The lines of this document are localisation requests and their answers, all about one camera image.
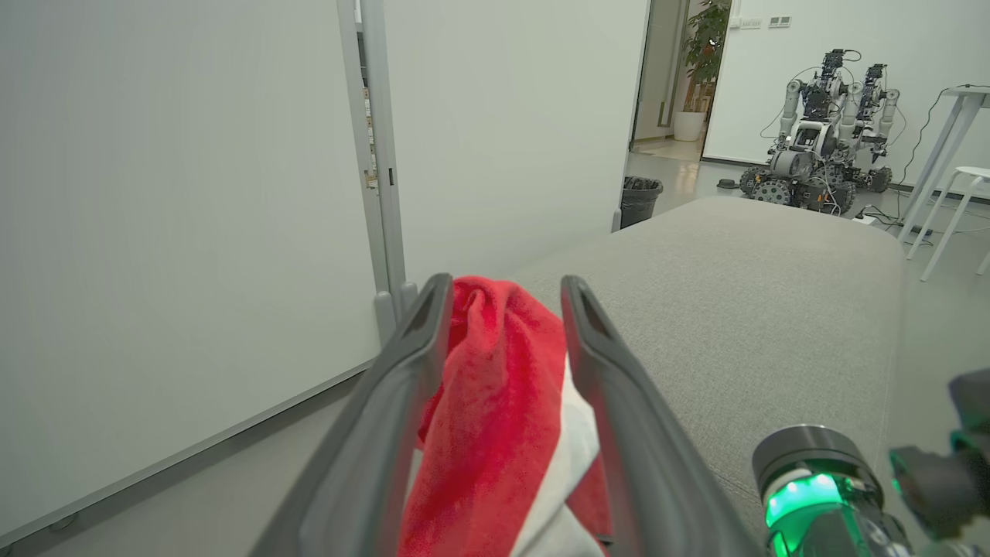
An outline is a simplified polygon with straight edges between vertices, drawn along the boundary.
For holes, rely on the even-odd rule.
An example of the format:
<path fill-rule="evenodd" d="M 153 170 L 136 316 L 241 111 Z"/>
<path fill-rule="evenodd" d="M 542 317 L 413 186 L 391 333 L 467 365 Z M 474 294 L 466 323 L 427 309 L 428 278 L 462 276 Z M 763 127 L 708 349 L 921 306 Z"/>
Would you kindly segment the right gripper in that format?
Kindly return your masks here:
<path fill-rule="evenodd" d="M 889 452 L 898 493 L 933 540 L 959 537 L 989 515 L 989 371 L 957 376 L 950 396 L 961 426 L 947 455 L 915 446 Z"/>

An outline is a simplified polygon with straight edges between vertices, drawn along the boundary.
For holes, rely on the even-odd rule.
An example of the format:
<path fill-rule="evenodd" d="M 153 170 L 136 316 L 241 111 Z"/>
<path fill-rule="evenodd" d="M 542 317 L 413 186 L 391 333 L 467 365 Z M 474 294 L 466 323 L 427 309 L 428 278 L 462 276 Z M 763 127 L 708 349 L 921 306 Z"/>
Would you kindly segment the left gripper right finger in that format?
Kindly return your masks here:
<path fill-rule="evenodd" d="M 590 286 L 563 276 L 560 306 L 573 381 L 595 413 L 608 555 L 763 554 Z"/>

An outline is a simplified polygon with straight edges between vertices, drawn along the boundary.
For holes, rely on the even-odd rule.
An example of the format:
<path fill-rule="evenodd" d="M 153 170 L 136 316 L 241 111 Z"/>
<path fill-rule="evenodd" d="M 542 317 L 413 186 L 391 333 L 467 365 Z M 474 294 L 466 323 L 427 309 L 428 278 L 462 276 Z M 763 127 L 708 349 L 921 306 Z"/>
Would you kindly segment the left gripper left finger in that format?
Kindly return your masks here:
<path fill-rule="evenodd" d="M 254 556 L 396 556 L 425 403 L 448 353 L 453 279 L 433 275 L 252 548 Z"/>

